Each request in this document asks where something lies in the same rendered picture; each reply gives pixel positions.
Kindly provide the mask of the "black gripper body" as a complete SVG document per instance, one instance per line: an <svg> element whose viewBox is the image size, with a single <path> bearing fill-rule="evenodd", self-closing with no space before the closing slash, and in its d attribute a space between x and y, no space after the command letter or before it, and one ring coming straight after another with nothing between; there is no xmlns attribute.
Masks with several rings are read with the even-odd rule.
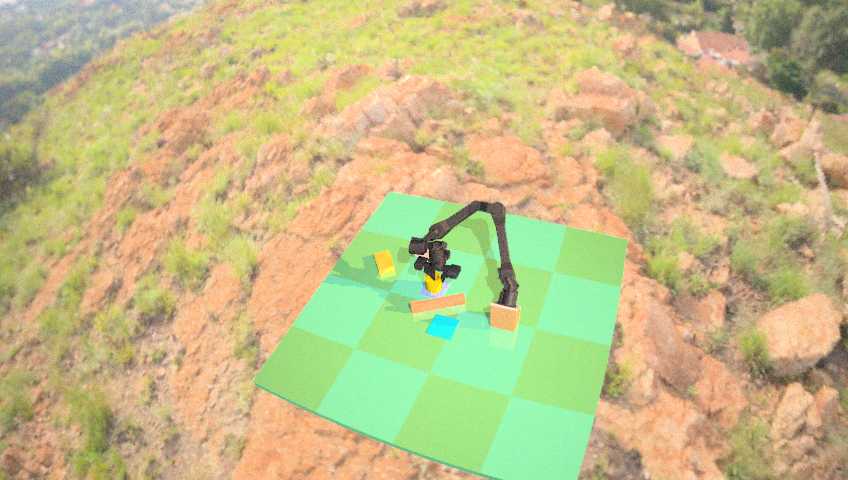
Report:
<svg viewBox="0 0 848 480"><path fill-rule="evenodd" d="M444 275L447 275L448 278L456 280L462 270L461 266L455 264L444 265L444 255L445 253L443 253L442 258L440 259L431 259L430 257L428 259L426 257L419 256L414 263L414 268L419 271L423 268L424 271L428 272L430 272L430 270L441 271Z"/></svg>

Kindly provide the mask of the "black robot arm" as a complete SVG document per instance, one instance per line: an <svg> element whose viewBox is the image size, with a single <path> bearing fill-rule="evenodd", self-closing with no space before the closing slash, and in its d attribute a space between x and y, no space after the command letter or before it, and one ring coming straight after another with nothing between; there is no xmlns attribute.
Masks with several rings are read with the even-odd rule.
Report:
<svg viewBox="0 0 848 480"><path fill-rule="evenodd" d="M515 308L518 296L517 289L519 288L519 285L516 281L516 274L510 262L507 244L505 207L502 205L502 203L495 202L492 204L486 203L484 201L473 200L472 203L470 203L448 219L432 225L429 228L429 232L424 238L411 237L411 241L408 248L409 254L424 255L428 251L429 257L431 259L440 259L442 258L443 253L445 253L445 265L446 261L450 259L451 255L451 251L446 249L448 243L444 241L433 240L444 238L453 227L455 227L477 211L491 213L494 224L496 226L499 252L501 258L501 268L497 270L499 273L499 279L501 278L501 283L504 286L502 292L500 292L498 304Z"/></svg>

